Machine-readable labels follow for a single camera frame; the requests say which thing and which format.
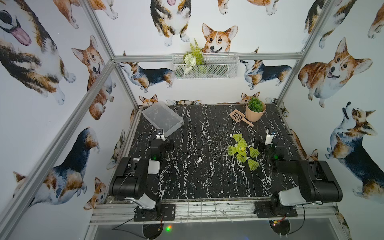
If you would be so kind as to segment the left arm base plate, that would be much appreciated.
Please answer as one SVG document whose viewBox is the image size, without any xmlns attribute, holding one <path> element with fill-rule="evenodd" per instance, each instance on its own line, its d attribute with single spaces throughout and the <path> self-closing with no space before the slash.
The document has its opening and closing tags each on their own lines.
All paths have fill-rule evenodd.
<svg viewBox="0 0 384 240">
<path fill-rule="evenodd" d="M 175 204 L 164 204 L 152 210 L 143 210 L 136 207 L 134 222 L 153 222 L 153 221 L 174 221 L 176 213 Z"/>
</svg>

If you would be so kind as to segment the green shuttlecock four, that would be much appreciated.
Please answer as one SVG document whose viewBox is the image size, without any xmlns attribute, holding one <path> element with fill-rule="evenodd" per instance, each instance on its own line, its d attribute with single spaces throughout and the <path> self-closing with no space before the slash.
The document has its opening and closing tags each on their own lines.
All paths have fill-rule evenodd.
<svg viewBox="0 0 384 240">
<path fill-rule="evenodd" d="M 240 163 L 244 163 L 247 161 L 247 152 L 239 152 L 236 154 L 237 161 Z"/>
</svg>

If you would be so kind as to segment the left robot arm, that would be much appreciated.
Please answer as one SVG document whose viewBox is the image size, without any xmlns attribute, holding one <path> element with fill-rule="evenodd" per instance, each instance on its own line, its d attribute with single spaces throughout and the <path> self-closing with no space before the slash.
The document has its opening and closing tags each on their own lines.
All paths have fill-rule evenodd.
<svg viewBox="0 0 384 240">
<path fill-rule="evenodd" d="M 115 171 L 109 194 L 117 201 L 131 201 L 135 222 L 173 221 L 176 205 L 161 204 L 159 196 L 149 191 L 149 175 L 160 173 L 164 153 L 174 148 L 174 141 L 154 139 L 150 141 L 149 156 L 145 158 L 124 157 Z"/>
</svg>

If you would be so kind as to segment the green shuttlecock three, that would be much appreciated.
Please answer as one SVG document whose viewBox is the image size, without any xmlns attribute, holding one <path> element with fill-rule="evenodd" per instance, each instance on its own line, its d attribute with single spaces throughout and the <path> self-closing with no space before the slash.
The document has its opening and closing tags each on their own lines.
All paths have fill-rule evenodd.
<svg viewBox="0 0 384 240">
<path fill-rule="evenodd" d="M 255 149 L 253 146 L 249 145 L 248 149 L 249 149 L 249 153 L 250 153 L 251 158 L 255 159 L 260 155 L 259 150 Z"/>
</svg>

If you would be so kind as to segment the green shuttlecock two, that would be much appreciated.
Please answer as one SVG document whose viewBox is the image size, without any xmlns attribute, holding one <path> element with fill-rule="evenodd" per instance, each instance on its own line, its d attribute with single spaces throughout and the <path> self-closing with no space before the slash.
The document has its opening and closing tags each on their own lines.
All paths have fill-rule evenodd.
<svg viewBox="0 0 384 240">
<path fill-rule="evenodd" d="M 229 145 L 227 147 L 227 153 L 229 156 L 234 156 L 235 154 L 245 152 L 245 150 L 246 150 L 245 147 L 239 147 L 238 145 L 235 145 L 235 146 Z"/>
</svg>

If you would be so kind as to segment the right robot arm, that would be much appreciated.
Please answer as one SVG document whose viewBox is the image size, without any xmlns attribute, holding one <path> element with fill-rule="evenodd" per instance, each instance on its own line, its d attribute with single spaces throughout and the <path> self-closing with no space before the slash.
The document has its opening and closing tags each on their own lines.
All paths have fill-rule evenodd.
<svg viewBox="0 0 384 240">
<path fill-rule="evenodd" d="M 297 186 L 274 192 L 269 201 L 255 202 L 254 214 L 259 218 L 296 217 L 296 207 L 308 204 L 338 203 L 343 192 L 325 161 L 286 160 L 283 146 L 259 143 L 265 151 L 272 171 L 297 177 Z"/>
</svg>

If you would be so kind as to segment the green shuttlecock five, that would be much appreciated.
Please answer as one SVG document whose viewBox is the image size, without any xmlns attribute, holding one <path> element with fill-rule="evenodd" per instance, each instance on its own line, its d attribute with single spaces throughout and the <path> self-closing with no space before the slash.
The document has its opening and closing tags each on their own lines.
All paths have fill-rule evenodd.
<svg viewBox="0 0 384 240">
<path fill-rule="evenodd" d="M 255 171 L 260 166 L 259 162 L 255 161 L 249 157 L 247 158 L 247 163 L 248 163 L 251 171 Z"/>
</svg>

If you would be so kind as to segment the green shuttlecock one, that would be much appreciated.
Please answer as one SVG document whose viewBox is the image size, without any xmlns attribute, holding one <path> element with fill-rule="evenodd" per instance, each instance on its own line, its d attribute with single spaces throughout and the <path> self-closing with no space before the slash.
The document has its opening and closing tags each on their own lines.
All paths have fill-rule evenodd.
<svg viewBox="0 0 384 240">
<path fill-rule="evenodd" d="M 241 140 L 243 140 L 242 134 L 230 134 L 230 137 L 234 139 L 237 143 L 239 143 Z"/>
</svg>

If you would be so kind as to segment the clear plastic storage box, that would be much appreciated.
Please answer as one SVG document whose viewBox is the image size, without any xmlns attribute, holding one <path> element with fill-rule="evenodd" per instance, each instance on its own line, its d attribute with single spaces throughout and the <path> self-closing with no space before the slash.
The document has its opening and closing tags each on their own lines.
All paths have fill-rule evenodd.
<svg viewBox="0 0 384 240">
<path fill-rule="evenodd" d="M 162 101 L 146 108 L 142 113 L 156 129 L 164 131 L 165 137 L 169 137 L 184 125 L 184 119 Z"/>
</svg>

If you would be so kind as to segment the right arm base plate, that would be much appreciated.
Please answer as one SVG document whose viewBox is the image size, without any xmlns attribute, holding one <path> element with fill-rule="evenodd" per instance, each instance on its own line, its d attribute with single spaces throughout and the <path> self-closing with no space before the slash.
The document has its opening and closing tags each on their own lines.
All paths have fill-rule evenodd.
<svg viewBox="0 0 384 240">
<path fill-rule="evenodd" d="M 283 217 L 297 217 L 298 213 L 295 207 L 287 207 L 273 204 L 269 201 L 254 202 L 254 214 L 258 218 L 283 218 Z"/>
</svg>

